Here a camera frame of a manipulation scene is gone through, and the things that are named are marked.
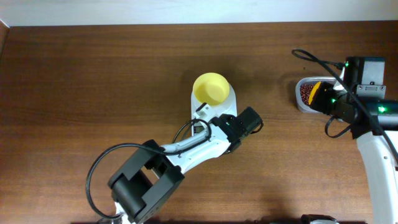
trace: black wire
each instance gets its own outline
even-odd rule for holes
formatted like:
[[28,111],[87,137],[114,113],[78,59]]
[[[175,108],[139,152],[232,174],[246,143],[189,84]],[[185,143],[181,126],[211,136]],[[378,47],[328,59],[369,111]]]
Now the black wire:
[[[296,57],[298,57],[299,59],[303,59],[303,60],[307,60],[310,62],[317,62],[315,59],[311,58],[311,57],[304,57],[302,55],[296,54],[296,52],[294,52],[294,50],[292,51],[292,54]],[[329,62],[329,61],[324,61],[324,60],[318,60],[320,62],[323,62],[325,64],[329,64],[329,65],[333,65],[335,66],[338,70],[342,70],[344,67],[344,63],[341,62]]]
[[304,59],[306,57],[303,57],[299,54],[296,54],[296,52],[300,52],[302,54],[305,54],[306,56],[310,57],[312,60],[312,62],[317,62],[319,63],[323,68],[325,68],[333,77],[336,78],[336,80],[344,87],[344,89],[347,91],[347,93],[349,94],[349,96],[355,101],[355,103],[358,105],[358,107],[363,111],[363,113],[368,117],[370,124],[375,127],[384,137],[384,139],[386,140],[388,146],[391,149],[392,154],[394,155],[395,160],[398,162],[398,152],[395,149],[393,143],[391,142],[390,138],[388,137],[387,133],[383,130],[383,128],[381,127],[381,125],[372,117],[372,115],[370,114],[370,112],[365,108],[365,106],[363,106],[363,104],[360,102],[360,100],[358,99],[358,97],[356,97],[356,95],[350,90],[350,88],[348,88],[348,86],[342,81],[342,79],[328,66],[326,65],[325,62],[319,60],[316,56],[308,53],[305,50],[302,49],[293,49],[292,50],[292,54],[298,58]]
[[187,134],[189,133],[189,130],[191,130],[191,128],[192,128],[193,125],[194,125],[194,124],[191,123],[191,124],[188,126],[187,130],[184,132],[184,134],[183,134],[182,137],[181,137],[181,141],[184,140],[185,137],[187,137]]
[[115,220],[120,218],[123,214],[119,213],[116,215],[106,215],[103,212],[101,212],[94,204],[93,198],[91,197],[91,192],[90,192],[90,184],[91,184],[91,176],[93,175],[93,172],[95,170],[95,168],[97,167],[97,165],[100,163],[100,161],[106,156],[108,155],[110,152],[120,149],[122,147],[137,147],[139,149],[144,149],[150,152],[156,152],[158,154],[161,155],[165,155],[165,156],[175,156],[175,155],[179,155],[183,152],[186,152],[190,149],[193,149],[194,147],[197,147],[198,145],[207,142],[210,138],[211,138],[211,127],[209,125],[209,123],[207,123],[206,121],[202,120],[202,119],[193,119],[190,120],[189,122],[187,122],[186,124],[190,124],[190,123],[197,123],[197,122],[202,122],[207,126],[207,130],[208,130],[208,135],[204,138],[204,140],[190,146],[187,147],[185,149],[181,149],[175,152],[164,152],[161,151],[160,149],[155,149],[149,146],[145,146],[142,144],[137,144],[137,143],[122,143],[122,144],[117,144],[115,146],[112,146],[110,148],[108,148],[107,150],[105,150],[103,153],[101,153],[101,155],[99,155],[97,157],[97,159],[94,161],[93,165],[90,167],[88,174],[87,174],[87,178],[86,178],[86,196],[87,196],[87,201],[90,204],[90,207],[94,210],[94,212],[96,212],[98,215],[100,215],[102,218],[107,219],[107,220]]
[[179,131],[177,131],[177,133],[175,134],[172,143],[175,143],[178,136],[180,135],[180,133],[182,132],[182,130],[184,130],[185,127],[187,127],[187,125],[192,124],[193,119],[187,121],[183,126],[181,126],[181,128],[179,129]]
[[257,131],[252,131],[250,134],[256,134],[256,133],[258,133],[259,131],[261,131],[261,129],[262,129],[263,126],[264,126],[264,123],[261,122],[260,128],[257,129]]
[[329,126],[330,126],[331,122],[332,122],[334,119],[335,119],[335,117],[334,117],[334,116],[331,116],[330,119],[328,120],[328,122],[327,122],[326,125],[325,125],[325,134],[326,134],[327,136],[331,137],[331,138],[338,138],[338,137],[344,135],[344,134],[345,134],[347,131],[349,131],[349,130],[351,129],[351,127],[353,126],[352,124],[350,124],[350,125],[347,126],[347,128],[345,128],[344,130],[340,131],[340,133],[338,133],[338,134],[336,134],[336,135],[334,135],[334,136],[331,136],[331,135],[329,135],[329,131],[328,131],[328,130],[329,130]]

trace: yellow bowl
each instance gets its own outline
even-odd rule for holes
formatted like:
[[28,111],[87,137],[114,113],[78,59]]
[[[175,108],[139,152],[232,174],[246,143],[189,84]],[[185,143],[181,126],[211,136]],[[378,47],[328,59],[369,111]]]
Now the yellow bowl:
[[193,94],[200,103],[216,106],[224,102],[229,95],[229,83],[220,74],[205,73],[193,84]]

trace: wood grain surface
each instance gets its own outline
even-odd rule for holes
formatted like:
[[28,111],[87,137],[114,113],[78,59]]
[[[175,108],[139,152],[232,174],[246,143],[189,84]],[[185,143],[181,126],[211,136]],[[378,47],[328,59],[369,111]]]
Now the wood grain surface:
[[[386,97],[397,98],[397,36],[396,21],[12,27],[0,64],[0,223],[97,221],[84,191],[92,162],[122,142],[170,143],[205,72],[224,75],[238,112],[252,106],[264,128],[189,171],[159,220],[315,213],[373,223],[356,142],[328,138],[327,116],[297,109],[296,83],[328,74],[290,51],[385,57]],[[94,173],[93,197],[108,214],[106,183],[134,150],[110,154]]]
[[0,56],[4,43],[6,42],[8,31],[9,31],[8,26],[6,26],[2,21],[0,21]]

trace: green led light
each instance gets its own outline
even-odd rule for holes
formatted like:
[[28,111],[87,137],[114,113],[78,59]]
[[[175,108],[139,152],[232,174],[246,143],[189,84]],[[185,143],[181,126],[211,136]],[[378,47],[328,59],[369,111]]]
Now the green led light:
[[379,106],[379,112],[380,113],[383,113],[383,112],[386,112],[386,111],[387,111],[387,108],[385,108],[383,106]]

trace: red beans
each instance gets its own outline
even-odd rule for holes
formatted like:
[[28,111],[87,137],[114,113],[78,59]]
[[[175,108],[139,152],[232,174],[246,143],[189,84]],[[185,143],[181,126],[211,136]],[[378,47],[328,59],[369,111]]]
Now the red beans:
[[308,84],[303,84],[300,86],[300,94],[301,94],[301,100],[304,102],[305,105],[310,106],[308,104],[308,99],[310,98],[311,91],[315,85],[308,85]]

